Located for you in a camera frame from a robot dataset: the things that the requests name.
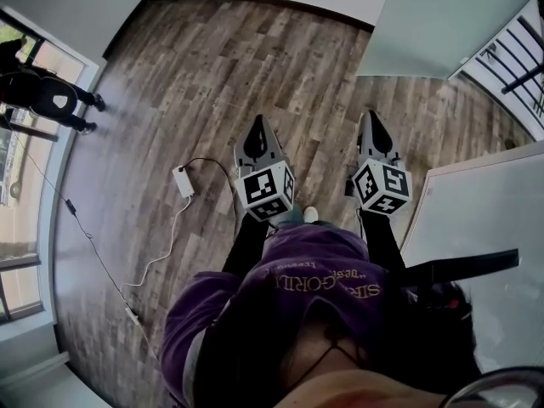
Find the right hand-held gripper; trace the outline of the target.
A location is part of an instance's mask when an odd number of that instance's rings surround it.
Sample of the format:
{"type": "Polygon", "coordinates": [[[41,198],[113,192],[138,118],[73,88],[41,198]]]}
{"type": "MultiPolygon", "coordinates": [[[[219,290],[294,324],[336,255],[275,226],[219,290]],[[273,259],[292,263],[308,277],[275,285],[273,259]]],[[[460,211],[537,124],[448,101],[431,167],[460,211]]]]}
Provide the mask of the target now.
{"type": "Polygon", "coordinates": [[[358,163],[348,166],[344,194],[356,198],[363,211],[390,217],[412,200],[412,179],[374,110],[361,114],[357,146],[358,163]]]}

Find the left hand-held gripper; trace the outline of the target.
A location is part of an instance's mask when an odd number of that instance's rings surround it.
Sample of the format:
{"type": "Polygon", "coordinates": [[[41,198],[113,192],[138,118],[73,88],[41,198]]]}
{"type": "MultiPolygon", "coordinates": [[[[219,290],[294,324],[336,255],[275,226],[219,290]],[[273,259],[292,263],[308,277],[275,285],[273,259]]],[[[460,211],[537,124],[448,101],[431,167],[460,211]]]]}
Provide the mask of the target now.
{"type": "Polygon", "coordinates": [[[256,115],[244,127],[235,142],[234,156],[238,171],[235,188],[246,213],[266,222],[293,209],[294,174],[264,115],[256,115]],[[254,162],[271,163],[257,167],[254,162]]]}

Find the person's right forearm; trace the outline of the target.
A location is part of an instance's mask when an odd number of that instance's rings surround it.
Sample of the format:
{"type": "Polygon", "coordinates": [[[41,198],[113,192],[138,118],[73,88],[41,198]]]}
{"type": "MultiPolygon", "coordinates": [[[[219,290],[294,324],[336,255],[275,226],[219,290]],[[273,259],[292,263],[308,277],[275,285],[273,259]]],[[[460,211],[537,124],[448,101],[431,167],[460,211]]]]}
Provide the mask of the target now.
{"type": "Polygon", "coordinates": [[[360,219],[370,261],[390,272],[402,271],[405,263],[387,216],[360,209],[360,219]]]}

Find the person's left forearm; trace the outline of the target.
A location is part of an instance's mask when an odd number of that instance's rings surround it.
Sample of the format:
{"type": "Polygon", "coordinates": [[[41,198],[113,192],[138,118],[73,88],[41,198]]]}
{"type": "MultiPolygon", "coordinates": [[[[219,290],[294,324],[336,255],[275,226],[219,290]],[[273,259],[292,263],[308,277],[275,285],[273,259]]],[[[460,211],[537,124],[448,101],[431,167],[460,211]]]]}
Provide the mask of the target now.
{"type": "Polygon", "coordinates": [[[268,223],[259,222],[246,213],[222,271],[245,278],[262,258],[268,230],[268,223]]]}

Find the blue jeans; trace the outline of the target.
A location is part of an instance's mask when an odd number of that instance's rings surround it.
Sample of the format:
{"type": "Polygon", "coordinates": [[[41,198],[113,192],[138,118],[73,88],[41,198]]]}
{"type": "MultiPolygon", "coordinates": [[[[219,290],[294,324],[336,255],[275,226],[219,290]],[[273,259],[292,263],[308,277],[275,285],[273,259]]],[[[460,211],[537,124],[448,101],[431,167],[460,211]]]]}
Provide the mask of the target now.
{"type": "MultiPolygon", "coordinates": [[[[278,227],[281,229],[281,228],[286,228],[288,226],[299,226],[299,225],[302,225],[302,224],[306,224],[303,221],[303,211],[299,207],[294,207],[292,211],[287,213],[286,216],[283,217],[279,221],[278,227]]],[[[330,222],[325,221],[325,220],[321,220],[320,216],[319,216],[319,220],[317,222],[315,222],[315,223],[312,223],[312,225],[322,226],[322,227],[327,227],[327,228],[335,228],[336,227],[336,225],[333,224],[333,223],[330,223],[330,222]]]]}

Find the white power strip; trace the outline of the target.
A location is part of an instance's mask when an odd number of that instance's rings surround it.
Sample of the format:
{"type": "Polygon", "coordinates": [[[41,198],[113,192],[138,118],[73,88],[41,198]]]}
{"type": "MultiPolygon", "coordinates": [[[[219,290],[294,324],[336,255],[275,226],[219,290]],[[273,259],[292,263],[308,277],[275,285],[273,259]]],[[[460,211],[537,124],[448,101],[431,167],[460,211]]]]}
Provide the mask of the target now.
{"type": "Polygon", "coordinates": [[[186,166],[178,166],[172,170],[174,181],[183,198],[190,198],[195,194],[186,166]]]}

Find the purple sweatshirt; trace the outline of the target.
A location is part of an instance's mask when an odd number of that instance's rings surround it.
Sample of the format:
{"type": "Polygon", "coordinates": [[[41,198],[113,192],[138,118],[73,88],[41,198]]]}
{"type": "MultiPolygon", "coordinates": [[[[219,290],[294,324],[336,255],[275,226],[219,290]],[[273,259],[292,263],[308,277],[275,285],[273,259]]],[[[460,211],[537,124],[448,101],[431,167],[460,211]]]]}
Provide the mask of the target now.
{"type": "Polygon", "coordinates": [[[303,224],[280,229],[246,275],[202,271],[167,314],[166,385],[182,408],[270,408],[281,362],[308,314],[321,311],[377,363],[387,271],[354,233],[303,224]]]}

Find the striped frosted glass partition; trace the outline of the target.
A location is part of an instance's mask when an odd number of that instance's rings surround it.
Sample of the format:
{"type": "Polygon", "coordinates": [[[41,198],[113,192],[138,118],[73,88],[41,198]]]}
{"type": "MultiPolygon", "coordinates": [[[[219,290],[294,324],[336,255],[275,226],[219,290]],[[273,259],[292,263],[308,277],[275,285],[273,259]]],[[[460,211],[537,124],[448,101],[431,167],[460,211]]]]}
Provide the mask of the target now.
{"type": "Polygon", "coordinates": [[[428,172],[407,266],[514,248],[517,268],[461,283],[484,371],[544,366],[544,140],[428,172]]]}

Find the black metal railing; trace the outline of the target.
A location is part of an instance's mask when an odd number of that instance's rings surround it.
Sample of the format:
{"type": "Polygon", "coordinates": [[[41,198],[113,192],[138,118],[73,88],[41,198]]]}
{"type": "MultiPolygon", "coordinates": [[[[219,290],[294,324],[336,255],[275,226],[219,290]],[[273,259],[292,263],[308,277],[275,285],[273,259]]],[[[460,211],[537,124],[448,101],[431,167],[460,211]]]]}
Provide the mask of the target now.
{"type": "Polygon", "coordinates": [[[462,69],[514,115],[544,128],[544,36],[520,14],[462,69]]]}

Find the person's neck and chin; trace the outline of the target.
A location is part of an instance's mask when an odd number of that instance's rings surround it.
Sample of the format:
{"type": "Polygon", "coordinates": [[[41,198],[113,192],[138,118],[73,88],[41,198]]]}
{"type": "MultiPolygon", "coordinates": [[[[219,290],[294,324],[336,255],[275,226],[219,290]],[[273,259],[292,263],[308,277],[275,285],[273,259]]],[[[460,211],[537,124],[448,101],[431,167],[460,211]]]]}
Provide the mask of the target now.
{"type": "Polygon", "coordinates": [[[385,373],[383,355],[383,323],[364,320],[361,328],[353,328],[339,314],[326,309],[307,313],[294,341],[283,355],[277,387],[268,394],[255,396],[252,408],[439,408],[445,394],[413,387],[385,373]],[[350,335],[365,350],[365,369],[336,371],[315,377],[292,391],[281,379],[285,355],[294,344],[299,331],[307,324],[332,325],[350,335]]]}

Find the large window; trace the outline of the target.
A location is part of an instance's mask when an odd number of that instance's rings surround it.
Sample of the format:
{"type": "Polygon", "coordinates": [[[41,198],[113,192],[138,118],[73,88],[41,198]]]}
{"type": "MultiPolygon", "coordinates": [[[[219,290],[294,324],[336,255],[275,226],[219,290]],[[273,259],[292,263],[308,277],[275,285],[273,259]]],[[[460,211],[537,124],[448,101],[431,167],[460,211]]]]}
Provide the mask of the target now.
{"type": "MultiPolygon", "coordinates": [[[[88,89],[88,63],[0,9],[0,43],[22,40],[14,57],[88,89]]],[[[39,216],[49,161],[63,127],[0,102],[0,323],[44,309],[38,257],[39,216]]]]}

